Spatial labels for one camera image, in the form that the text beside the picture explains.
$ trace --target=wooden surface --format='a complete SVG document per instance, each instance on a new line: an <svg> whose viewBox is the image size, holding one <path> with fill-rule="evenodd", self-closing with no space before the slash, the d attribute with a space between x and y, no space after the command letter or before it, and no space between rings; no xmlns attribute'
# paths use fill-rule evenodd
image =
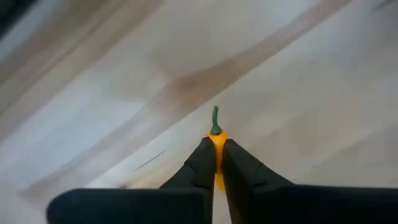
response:
<svg viewBox="0 0 398 224"><path fill-rule="evenodd" d="M0 223L45 223L75 187L158 187L214 105L293 182L398 187L397 20L392 0L52 3L0 41Z"/></svg>

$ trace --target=dark wood streak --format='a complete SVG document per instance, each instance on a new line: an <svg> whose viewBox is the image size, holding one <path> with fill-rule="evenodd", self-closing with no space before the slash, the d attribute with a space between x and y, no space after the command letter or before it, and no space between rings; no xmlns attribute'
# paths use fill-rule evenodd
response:
<svg viewBox="0 0 398 224"><path fill-rule="evenodd" d="M381 2L380 4L378 4L373 10L372 12L376 12L378 10L384 9L387 6L390 6L392 3L397 2L397 0L384 0L383 2Z"/></svg>
<svg viewBox="0 0 398 224"><path fill-rule="evenodd" d="M90 35L88 29L85 35L76 38L74 44L63 50L63 41L70 36L68 34L75 33L102 4L103 0L89 0L84 4L71 1L68 9L60 12L54 21L45 24L6 60L7 72L1 75L0 87L11 78L18 79L18 85L12 89L12 94L2 96L0 115Z"/></svg>
<svg viewBox="0 0 398 224"><path fill-rule="evenodd" d="M105 55L107 51L111 49L112 46L114 46L121 38L123 38L126 34L128 34L132 29L138 26L146 17L152 14L159 6L161 6L165 0L139 0L139 1L134 1L134 11L132 11L133 16L129 16L127 19L123 18L123 22L119 22L117 26L117 30L108 34L97 34L97 30L102 30L102 33L105 33L104 30L109 29L107 27L106 29L103 28L104 20L108 19L112 16L112 13L117 11L120 8L123 8L125 4L118 4L116 8L111 9L104 17L105 19L99 19L99 22L95 24L94 27L89 29L88 36L83 38L81 41L79 41L78 45L70 50L67 51L67 54L63 55L62 57L56 59L56 62L54 65L51 65L48 69L45 70L40 70L42 72L49 72L51 71L51 68L57 67L58 65L62 65L64 61L67 64L69 60L73 61L73 55L74 54L81 54L82 51L85 50L84 46L86 44L90 44L92 41L92 38L97 37L96 35L103 35L100 41L96 41L95 45L92 45L91 51L90 51L90 56L87 57L87 60L75 63L75 66L71 68L70 70L66 71L63 74L63 77L60 77L58 79L58 83L54 83L52 86L49 86L46 90L42 90L40 92L39 96L35 98L35 96L30 96L24 91L27 91L25 88L23 88L23 93L18 91L19 93L17 96L20 96L20 98L14 102L13 100L13 105L6 107L6 110L3 110L1 113L1 119L0 119L0 141L4 138L7 137L9 133L11 133L13 130L15 130L23 121L25 121L30 115L34 114L37 110L39 110L43 105L48 103L55 95L57 92L59 92L62 88L64 88L68 83L70 83L71 80L73 80L77 75L79 75L82 71L86 70L87 68L91 67L95 62L98 60L101 60L102 57ZM15 110L13 106L18 105L22 109L17 108L18 110Z"/></svg>
<svg viewBox="0 0 398 224"><path fill-rule="evenodd" d="M88 184L349 2L323 1L250 49L170 83L123 126L24 195L43 205L64 190ZM126 139L128 144L118 144Z"/></svg>

